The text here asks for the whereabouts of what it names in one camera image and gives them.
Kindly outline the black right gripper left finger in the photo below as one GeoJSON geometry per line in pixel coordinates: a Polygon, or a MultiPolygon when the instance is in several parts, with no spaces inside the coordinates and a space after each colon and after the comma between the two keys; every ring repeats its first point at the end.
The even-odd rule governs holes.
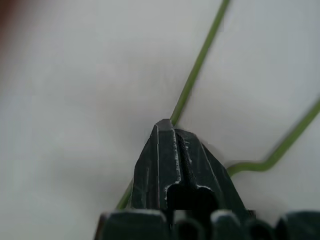
{"type": "Polygon", "coordinates": [[[168,191],[183,182],[177,134],[169,119],[157,122],[134,168],[130,206],[166,210],[168,191]]]}

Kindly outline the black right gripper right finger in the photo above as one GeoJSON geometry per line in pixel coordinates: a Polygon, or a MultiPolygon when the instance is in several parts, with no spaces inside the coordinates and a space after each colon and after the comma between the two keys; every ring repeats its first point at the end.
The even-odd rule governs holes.
{"type": "Polygon", "coordinates": [[[246,208],[223,165],[194,133],[181,129],[177,129],[176,133],[191,186],[197,194],[196,205],[209,212],[218,209],[245,212],[246,208]]]}

